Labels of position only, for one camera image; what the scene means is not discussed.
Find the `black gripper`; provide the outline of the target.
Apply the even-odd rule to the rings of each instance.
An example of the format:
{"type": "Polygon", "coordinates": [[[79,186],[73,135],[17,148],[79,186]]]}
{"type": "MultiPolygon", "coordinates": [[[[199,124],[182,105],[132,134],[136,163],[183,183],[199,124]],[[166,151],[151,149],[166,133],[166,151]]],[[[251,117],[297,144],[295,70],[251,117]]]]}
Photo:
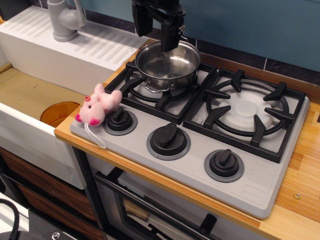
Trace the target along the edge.
{"type": "Polygon", "coordinates": [[[132,15],[135,31],[139,36],[146,36],[153,31],[153,20],[162,23],[160,34],[162,53],[178,47],[185,31],[186,15],[179,0],[133,0],[132,15]]]}

